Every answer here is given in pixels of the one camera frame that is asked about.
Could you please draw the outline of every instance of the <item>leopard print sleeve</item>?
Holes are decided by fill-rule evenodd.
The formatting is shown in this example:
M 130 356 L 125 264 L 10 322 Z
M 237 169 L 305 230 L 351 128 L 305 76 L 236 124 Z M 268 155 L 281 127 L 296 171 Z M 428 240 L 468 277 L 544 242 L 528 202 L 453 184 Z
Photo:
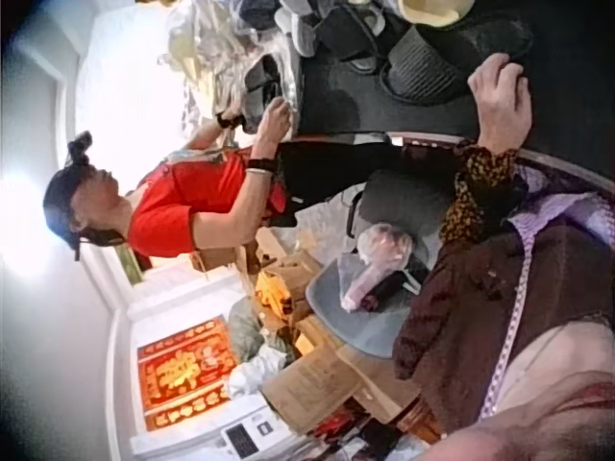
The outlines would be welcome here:
M 478 241 L 484 231 L 486 214 L 491 206 L 491 190 L 510 182 L 514 172 L 516 150 L 494 156 L 477 145 L 460 145 L 455 154 L 464 160 L 464 167 L 455 176 L 455 202 L 447 210 L 440 238 L 443 244 L 460 240 Z

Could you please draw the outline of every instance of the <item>red poster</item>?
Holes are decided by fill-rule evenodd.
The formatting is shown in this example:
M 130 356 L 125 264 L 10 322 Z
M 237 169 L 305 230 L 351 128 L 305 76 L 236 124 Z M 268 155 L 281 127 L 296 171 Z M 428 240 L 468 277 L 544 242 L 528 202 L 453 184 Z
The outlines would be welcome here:
M 175 424 L 228 400 L 224 377 L 237 361 L 220 316 L 137 350 L 148 430 Z

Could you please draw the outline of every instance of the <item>red shirt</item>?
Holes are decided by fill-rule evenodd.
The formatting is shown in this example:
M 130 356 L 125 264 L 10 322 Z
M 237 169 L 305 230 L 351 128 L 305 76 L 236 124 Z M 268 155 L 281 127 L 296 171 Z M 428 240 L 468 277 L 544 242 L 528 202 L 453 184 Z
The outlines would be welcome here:
M 159 257 L 196 250 L 191 215 L 231 211 L 246 177 L 244 158 L 248 153 L 225 151 L 225 156 L 214 153 L 198 161 L 167 161 L 156 168 L 143 180 L 149 186 L 133 214 L 128 232 L 131 248 L 142 255 Z M 283 190 L 274 183 L 268 209 L 282 213 L 284 207 Z

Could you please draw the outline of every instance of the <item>hand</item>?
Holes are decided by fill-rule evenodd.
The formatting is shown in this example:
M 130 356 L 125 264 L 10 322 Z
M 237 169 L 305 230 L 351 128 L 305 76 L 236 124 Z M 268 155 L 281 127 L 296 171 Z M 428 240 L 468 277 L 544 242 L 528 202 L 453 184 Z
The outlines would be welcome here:
M 290 105 L 283 98 L 275 98 L 260 120 L 257 139 L 271 144 L 280 144 L 290 130 Z
M 222 118 L 224 120 L 235 120 L 239 115 L 241 115 L 242 106 L 243 95 L 238 98 L 233 98 L 231 100 L 231 105 L 227 107 L 224 113 L 222 113 Z
M 519 149 L 531 128 L 531 98 L 523 67 L 495 54 L 472 74 L 468 85 L 479 109 L 479 145 L 493 154 Z

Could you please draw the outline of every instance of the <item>wristwatch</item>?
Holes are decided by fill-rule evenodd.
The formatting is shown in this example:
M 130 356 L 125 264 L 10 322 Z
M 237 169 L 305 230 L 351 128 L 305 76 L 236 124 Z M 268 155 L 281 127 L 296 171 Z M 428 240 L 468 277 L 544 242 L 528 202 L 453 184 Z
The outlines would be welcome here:
M 222 114 L 223 113 L 224 112 L 218 112 L 218 113 L 215 114 L 215 120 L 216 120 L 216 122 L 218 122 L 218 125 L 223 130 L 226 130 L 227 128 L 235 129 L 239 125 L 241 125 L 243 120 L 245 120 L 245 117 L 243 115 L 238 115 L 233 120 L 226 120 L 226 119 L 222 118 Z
M 248 160 L 248 169 L 264 170 L 275 175 L 278 171 L 278 162 L 269 158 L 251 158 Z

